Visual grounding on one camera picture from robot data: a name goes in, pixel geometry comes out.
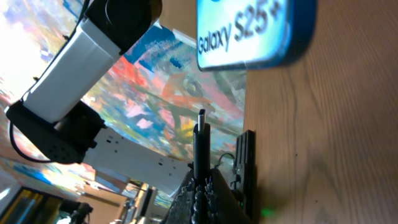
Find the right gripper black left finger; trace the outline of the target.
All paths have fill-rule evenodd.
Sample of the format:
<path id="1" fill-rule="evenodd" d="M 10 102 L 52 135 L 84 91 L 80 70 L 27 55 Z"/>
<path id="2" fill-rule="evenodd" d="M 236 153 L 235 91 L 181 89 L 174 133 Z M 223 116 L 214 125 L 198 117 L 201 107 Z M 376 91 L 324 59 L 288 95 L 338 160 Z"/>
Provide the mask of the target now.
<path id="1" fill-rule="evenodd" d="M 194 171 L 190 169 L 184 177 L 177 194 L 161 224 L 193 224 L 199 223 L 198 212 L 194 209 L 197 199 L 198 185 Z"/>

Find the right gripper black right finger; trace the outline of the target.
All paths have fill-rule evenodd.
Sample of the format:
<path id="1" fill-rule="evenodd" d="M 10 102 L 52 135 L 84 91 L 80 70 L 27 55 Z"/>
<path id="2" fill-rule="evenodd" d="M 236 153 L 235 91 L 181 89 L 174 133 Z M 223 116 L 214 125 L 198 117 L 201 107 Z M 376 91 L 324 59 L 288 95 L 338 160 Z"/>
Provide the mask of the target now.
<path id="1" fill-rule="evenodd" d="M 250 224 L 251 219 L 238 205 L 231 189 L 218 169 L 210 170 L 206 179 L 205 195 L 208 219 L 214 224 Z"/>

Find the blue Samsung Galaxy smartphone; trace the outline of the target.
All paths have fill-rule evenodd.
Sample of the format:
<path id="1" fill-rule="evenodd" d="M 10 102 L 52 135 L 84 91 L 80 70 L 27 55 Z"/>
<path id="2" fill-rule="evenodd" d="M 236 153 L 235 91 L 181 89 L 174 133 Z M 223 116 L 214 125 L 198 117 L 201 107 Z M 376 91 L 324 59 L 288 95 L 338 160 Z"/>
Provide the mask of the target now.
<path id="1" fill-rule="evenodd" d="M 307 51 L 317 0 L 198 0 L 201 71 L 282 67 Z"/>

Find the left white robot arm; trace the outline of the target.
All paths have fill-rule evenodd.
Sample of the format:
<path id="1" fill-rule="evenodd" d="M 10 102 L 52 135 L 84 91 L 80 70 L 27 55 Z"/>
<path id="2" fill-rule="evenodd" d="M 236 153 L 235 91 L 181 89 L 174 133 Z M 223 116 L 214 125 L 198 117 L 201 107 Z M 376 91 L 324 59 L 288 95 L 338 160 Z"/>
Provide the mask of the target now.
<path id="1" fill-rule="evenodd" d="M 90 98 L 111 101 L 98 83 L 159 18 L 160 1 L 85 1 L 78 22 L 43 74 L 9 105 L 19 130 L 45 163 L 86 164 L 102 184 L 114 177 L 149 184 L 175 197 L 186 162 L 144 147 L 112 127 Z"/>

